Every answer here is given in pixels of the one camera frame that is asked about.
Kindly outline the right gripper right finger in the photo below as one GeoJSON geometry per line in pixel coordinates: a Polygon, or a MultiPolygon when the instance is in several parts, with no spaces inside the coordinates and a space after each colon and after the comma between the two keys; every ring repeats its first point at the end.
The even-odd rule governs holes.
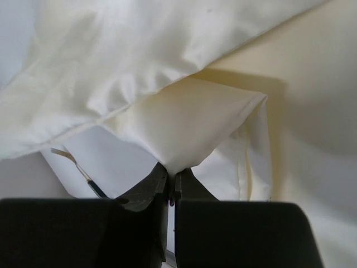
{"type": "Polygon", "coordinates": [[[323,267],[298,205],[219,201],[190,169],[175,177],[175,256],[178,267],[323,267]]]}

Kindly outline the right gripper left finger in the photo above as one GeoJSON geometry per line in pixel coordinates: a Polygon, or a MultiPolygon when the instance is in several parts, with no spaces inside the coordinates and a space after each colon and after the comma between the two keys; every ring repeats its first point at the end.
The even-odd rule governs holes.
{"type": "Polygon", "coordinates": [[[160,267],[168,181],[157,164],[114,199],[2,199],[1,266],[160,267]]]}

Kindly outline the cream cloth placemat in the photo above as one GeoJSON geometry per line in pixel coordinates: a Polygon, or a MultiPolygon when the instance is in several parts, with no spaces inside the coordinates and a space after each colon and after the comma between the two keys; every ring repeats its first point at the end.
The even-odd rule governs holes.
{"type": "Polygon", "coordinates": [[[355,1],[37,1],[1,159],[102,127],[222,199],[351,198],[355,1]]]}

